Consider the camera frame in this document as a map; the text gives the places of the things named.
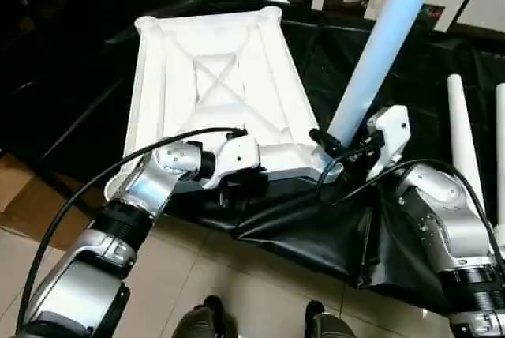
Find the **white plastic tray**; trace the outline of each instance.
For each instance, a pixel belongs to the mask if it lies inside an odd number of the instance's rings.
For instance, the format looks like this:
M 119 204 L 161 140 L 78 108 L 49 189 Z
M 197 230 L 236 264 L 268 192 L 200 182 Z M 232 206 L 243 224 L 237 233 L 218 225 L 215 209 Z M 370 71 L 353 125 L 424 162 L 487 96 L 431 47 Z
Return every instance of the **white plastic tray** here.
M 317 144 L 309 131 L 318 125 L 282 35 L 281 15 L 269 6 L 136 20 L 140 47 L 125 155 L 188 130 L 245 127 L 258 141 L 270 178 L 311 175 L 307 167 L 316 169 L 315 178 L 326 162 L 313 153 Z M 226 138 L 213 133 L 192 140 L 216 152 Z

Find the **light blue tube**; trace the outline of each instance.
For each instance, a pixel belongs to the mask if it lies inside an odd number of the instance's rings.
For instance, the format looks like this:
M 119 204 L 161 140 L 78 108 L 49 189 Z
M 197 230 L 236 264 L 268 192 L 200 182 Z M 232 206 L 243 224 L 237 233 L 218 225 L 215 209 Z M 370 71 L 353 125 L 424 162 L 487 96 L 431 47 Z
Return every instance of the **light blue tube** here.
M 328 133 L 348 146 L 379 91 L 424 0 L 386 0 Z

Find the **white rod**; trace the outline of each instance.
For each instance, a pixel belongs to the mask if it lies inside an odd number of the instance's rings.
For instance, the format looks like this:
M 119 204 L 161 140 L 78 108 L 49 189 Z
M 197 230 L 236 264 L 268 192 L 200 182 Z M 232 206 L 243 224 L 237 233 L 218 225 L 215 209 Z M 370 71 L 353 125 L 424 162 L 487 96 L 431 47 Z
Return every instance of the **white rod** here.
M 451 120 L 452 163 L 466 177 L 484 207 L 481 177 L 461 76 L 453 74 L 447 78 L 447 92 Z
M 328 133 L 348 146 L 403 45 L 424 0 L 386 0 Z
M 505 83 L 496 87 L 496 162 L 498 192 L 498 223 L 495 236 L 505 246 Z

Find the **table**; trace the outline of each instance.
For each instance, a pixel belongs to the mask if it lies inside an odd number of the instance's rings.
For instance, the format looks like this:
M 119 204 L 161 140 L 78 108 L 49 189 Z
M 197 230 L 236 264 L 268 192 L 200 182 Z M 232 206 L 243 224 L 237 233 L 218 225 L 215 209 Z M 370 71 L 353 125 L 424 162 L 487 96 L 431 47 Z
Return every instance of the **table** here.
M 0 147 L 47 170 L 90 179 L 122 156 L 138 50 L 133 21 L 145 14 L 180 17 L 255 10 L 261 0 L 73 0 L 51 23 L 2 48 Z M 325 128 L 372 24 L 279 5 L 282 30 L 316 118 Z M 494 88 L 505 79 L 499 43 L 416 27 L 371 112 L 405 104 L 413 131 L 406 159 L 451 160 L 445 79 L 460 73 L 481 168 L 487 210 L 496 209 Z M 361 175 L 354 182 L 361 182 Z M 353 183 L 324 189 L 338 198 Z M 406 218 L 387 187 L 328 208 L 303 179 L 255 183 L 174 198 L 183 219 L 228 231 L 291 261 L 357 288 L 371 288 L 444 312 L 447 303 Z

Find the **black tablecloth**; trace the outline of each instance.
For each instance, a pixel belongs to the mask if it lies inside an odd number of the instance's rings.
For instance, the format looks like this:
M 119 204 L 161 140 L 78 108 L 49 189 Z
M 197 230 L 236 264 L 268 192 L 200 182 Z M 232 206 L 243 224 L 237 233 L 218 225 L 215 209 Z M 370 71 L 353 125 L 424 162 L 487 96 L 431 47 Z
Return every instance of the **black tablecloth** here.
M 56 18 L 0 51 L 0 147 L 49 170 L 90 179 L 122 156 L 137 60 L 133 21 L 256 10 L 260 0 L 73 0 Z M 279 5 L 282 30 L 312 109 L 326 128 L 372 23 Z M 445 80 L 466 86 L 487 210 L 496 209 L 494 89 L 505 81 L 499 44 L 416 26 L 371 111 L 409 107 L 412 139 L 404 154 L 451 161 Z M 324 189 L 338 197 L 353 181 Z M 411 226 L 377 186 L 327 207 L 304 179 L 243 186 L 219 206 L 217 191 L 180 195 L 167 210 L 229 231 L 235 239 L 355 287 L 371 287 L 414 305 L 447 310 Z

